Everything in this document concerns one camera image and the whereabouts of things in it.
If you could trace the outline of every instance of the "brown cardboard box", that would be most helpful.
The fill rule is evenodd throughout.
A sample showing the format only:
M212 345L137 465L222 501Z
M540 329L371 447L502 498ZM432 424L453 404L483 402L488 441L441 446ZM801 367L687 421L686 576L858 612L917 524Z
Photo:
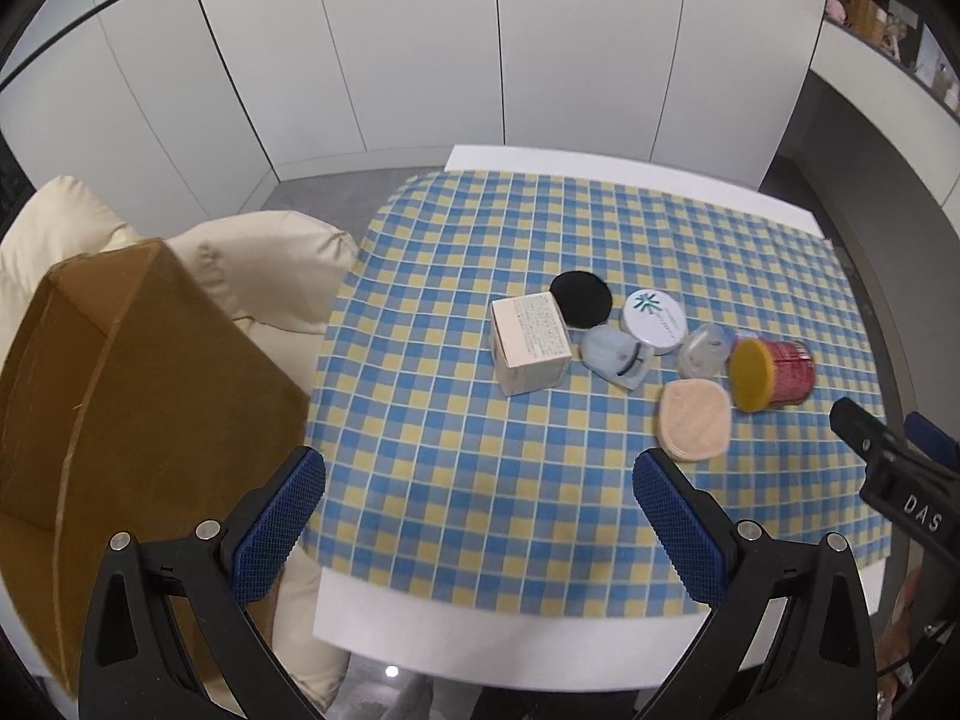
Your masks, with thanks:
M887 14L873 0L844 0L847 25L865 40L879 46Z
M109 538L225 517L302 442L306 409L163 242L44 276L0 374L0 571L71 694ZM267 632L272 609L255 606Z

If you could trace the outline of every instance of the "cabinet door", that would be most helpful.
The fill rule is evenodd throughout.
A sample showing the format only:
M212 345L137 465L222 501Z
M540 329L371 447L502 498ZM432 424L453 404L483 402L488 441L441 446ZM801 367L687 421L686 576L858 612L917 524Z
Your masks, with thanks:
M99 18L131 93L200 205L211 218L237 213L271 168L198 1L121 0Z
M757 189L810 66L824 0L683 0L653 161Z
M511 146L650 159L681 0L499 0Z
M208 218L143 118L97 19L3 90L0 128L34 186L73 175L143 235L169 237Z
M503 143L496 0L323 0L368 151Z
M363 141L323 0L200 0L233 82L277 171Z

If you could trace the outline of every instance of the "white jar lid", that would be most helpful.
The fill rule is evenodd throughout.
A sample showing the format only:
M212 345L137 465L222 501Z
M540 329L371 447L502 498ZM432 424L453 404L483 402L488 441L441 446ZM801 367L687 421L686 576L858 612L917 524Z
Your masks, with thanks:
M655 354L666 354L683 341L686 314L667 293L637 290L623 304L620 326L640 343L651 346Z

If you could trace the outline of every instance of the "white table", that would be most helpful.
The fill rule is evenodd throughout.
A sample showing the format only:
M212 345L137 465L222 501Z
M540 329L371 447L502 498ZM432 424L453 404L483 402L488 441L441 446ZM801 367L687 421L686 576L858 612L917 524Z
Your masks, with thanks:
M696 197L823 237L808 211L694 173L626 159L511 146L455 146L447 170L505 170L611 181ZM860 572L870 613L885 560ZM763 661L784 610L771 602L744 666ZM707 615L587 619L472 610L338 574L320 576L314 635L424 674L503 688L630 690L659 685Z

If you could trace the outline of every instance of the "black round lid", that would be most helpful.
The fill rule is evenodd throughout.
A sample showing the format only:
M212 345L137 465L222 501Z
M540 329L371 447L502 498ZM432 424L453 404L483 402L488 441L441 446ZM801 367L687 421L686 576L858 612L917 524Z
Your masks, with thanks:
M560 274L550 284L550 293L560 306L563 321L580 330L603 324L613 309L610 287L587 271Z

